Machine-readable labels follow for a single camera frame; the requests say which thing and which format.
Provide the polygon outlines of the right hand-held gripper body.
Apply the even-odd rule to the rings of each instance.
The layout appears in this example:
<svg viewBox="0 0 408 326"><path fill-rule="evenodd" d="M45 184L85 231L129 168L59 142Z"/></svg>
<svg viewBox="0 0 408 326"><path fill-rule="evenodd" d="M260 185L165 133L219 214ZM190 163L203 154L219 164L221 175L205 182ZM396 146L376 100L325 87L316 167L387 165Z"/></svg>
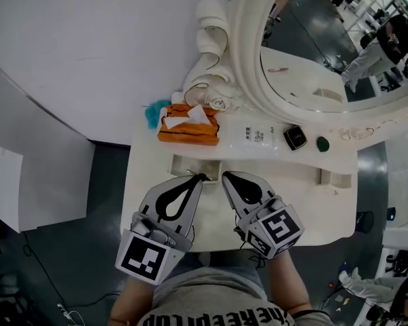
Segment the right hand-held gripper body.
<svg viewBox="0 0 408 326"><path fill-rule="evenodd" d="M265 259L273 259L299 240L305 228L293 206L272 198L242 217L235 231Z"/></svg>

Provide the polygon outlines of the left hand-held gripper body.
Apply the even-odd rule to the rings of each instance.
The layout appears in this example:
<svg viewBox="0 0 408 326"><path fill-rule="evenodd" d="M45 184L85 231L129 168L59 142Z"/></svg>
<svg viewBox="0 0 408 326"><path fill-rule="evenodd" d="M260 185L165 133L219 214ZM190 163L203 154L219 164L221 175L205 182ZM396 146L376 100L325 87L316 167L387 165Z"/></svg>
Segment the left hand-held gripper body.
<svg viewBox="0 0 408 326"><path fill-rule="evenodd" d="M115 267L143 282L160 285L190 250L191 220L163 221L133 214L131 228L124 230Z"/></svg>

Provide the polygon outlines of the white dressing table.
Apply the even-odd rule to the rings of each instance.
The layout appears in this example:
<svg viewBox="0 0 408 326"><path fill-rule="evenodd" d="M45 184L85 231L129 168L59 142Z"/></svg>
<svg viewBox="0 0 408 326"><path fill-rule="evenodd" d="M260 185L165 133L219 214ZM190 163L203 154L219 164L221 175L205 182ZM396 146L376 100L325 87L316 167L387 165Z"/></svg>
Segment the white dressing table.
<svg viewBox="0 0 408 326"><path fill-rule="evenodd" d="M139 118L133 138L122 205L120 229L128 229L147 191L172 178L172 155ZM238 170L264 178L286 204L291 204L305 231L299 246L327 245L354 233L357 202L357 176L352 187L338 189L318 185L318 168L279 160L224 160L222 170ZM204 185L189 233L193 252L234 250L242 246L234 233L235 211L220 183Z"/></svg>

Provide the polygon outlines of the black square compact case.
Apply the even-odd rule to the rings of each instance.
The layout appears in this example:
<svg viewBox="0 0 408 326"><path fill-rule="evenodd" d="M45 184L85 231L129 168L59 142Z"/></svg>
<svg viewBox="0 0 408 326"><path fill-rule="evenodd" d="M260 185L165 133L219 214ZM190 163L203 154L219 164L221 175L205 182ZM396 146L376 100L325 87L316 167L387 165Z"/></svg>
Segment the black square compact case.
<svg viewBox="0 0 408 326"><path fill-rule="evenodd" d="M296 151L307 143L307 137L300 126L292 126L284 132L284 138L292 151Z"/></svg>

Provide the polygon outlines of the person's left forearm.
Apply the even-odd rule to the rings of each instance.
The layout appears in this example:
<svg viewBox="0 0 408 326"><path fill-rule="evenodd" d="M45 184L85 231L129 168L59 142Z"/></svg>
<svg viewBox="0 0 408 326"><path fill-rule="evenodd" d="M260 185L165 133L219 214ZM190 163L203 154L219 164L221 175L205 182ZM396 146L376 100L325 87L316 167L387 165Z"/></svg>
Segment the person's left forearm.
<svg viewBox="0 0 408 326"><path fill-rule="evenodd" d="M116 299L107 326L137 326L152 309L155 286L132 276Z"/></svg>

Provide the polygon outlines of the person's right forearm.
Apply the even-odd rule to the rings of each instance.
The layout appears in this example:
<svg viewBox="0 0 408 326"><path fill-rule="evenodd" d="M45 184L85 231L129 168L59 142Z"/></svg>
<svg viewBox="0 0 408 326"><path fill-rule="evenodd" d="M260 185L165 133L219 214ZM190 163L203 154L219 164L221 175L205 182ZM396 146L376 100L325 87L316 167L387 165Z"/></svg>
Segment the person's right forearm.
<svg viewBox="0 0 408 326"><path fill-rule="evenodd" d="M273 303L293 315L311 310L309 294L297 272L289 251L284 251L267 263Z"/></svg>

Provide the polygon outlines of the clear plastic packet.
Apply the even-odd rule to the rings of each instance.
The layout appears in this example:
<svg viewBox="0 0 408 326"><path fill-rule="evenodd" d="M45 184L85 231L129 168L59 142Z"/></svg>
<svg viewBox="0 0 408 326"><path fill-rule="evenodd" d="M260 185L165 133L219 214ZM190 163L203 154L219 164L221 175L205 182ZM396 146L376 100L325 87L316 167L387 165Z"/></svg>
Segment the clear plastic packet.
<svg viewBox="0 0 408 326"><path fill-rule="evenodd" d="M239 151L279 149L280 141L275 124L229 123L226 127L226 142Z"/></svg>

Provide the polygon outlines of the person's blue jeans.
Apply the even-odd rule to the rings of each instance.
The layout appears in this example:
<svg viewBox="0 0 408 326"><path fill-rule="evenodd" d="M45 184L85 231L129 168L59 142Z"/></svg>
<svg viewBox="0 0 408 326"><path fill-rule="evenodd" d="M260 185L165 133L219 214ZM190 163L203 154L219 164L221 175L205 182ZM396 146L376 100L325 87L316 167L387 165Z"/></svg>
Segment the person's blue jeans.
<svg viewBox="0 0 408 326"><path fill-rule="evenodd" d="M265 260L251 249L187 253L174 268L171 276L199 268L214 268L244 276L250 280L258 276L257 270L265 267Z"/></svg>

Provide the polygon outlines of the orange tissue box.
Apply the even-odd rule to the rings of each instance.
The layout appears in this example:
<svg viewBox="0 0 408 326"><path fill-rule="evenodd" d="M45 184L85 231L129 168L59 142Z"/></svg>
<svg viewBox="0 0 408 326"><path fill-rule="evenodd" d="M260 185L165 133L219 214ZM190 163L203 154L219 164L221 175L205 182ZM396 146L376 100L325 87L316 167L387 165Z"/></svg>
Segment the orange tissue box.
<svg viewBox="0 0 408 326"><path fill-rule="evenodd" d="M219 143L218 111L197 105L172 104L163 109L157 137L165 143L216 146Z"/></svg>

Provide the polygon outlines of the person's grey shirt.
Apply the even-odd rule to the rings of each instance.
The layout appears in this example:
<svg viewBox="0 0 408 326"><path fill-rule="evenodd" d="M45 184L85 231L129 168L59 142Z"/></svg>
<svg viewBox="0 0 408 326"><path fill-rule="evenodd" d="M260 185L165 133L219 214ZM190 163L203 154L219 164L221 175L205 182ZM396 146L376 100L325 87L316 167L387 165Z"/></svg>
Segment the person's grey shirt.
<svg viewBox="0 0 408 326"><path fill-rule="evenodd" d="M151 311L137 326L334 326L319 310L291 316L238 274L199 268L156 288Z"/></svg>

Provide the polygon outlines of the black waste bin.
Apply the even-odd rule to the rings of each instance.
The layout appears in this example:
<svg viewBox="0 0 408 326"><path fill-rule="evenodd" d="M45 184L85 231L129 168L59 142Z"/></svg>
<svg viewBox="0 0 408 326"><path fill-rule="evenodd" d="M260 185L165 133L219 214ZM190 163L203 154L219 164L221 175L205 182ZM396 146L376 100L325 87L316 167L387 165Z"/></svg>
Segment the black waste bin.
<svg viewBox="0 0 408 326"><path fill-rule="evenodd" d="M356 213L355 231L368 234L374 224L375 216L372 211L363 211Z"/></svg>

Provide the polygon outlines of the teal fluffy puff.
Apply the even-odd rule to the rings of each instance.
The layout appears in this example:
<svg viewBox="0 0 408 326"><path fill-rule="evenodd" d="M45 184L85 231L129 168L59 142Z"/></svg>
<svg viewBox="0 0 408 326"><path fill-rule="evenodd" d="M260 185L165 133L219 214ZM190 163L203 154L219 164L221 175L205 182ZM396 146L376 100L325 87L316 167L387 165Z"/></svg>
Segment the teal fluffy puff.
<svg viewBox="0 0 408 326"><path fill-rule="evenodd" d="M151 103L146 107L144 115L150 130L155 130L157 128L161 109L169 105L171 105L170 100L162 99Z"/></svg>

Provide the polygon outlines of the white partition cabinet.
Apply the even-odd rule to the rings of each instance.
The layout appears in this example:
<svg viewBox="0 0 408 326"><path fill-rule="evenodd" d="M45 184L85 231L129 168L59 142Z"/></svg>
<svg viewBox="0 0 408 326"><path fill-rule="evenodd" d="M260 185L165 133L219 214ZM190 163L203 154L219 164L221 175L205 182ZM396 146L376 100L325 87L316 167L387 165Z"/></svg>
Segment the white partition cabinet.
<svg viewBox="0 0 408 326"><path fill-rule="evenodd" d="M85 217L94 152L88 141L25 154L0 147L0 220L21 233Z"/></svg>

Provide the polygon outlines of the oval mirror with white frame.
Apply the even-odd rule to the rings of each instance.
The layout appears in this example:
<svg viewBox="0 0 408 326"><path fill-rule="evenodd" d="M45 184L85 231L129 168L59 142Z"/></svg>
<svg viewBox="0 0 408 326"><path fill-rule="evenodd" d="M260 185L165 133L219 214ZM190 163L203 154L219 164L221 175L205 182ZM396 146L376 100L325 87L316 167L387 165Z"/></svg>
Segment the oval mirror with white frame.
<svg viewBox="0 0 408 326"><path fill-rule="evenodd" d="M408 130L408 84L348 102L340 75L316 62L262 46L274 0L202 0L198 63L182 100L221 112L248 107L304 131L383 141Z"/></svg>

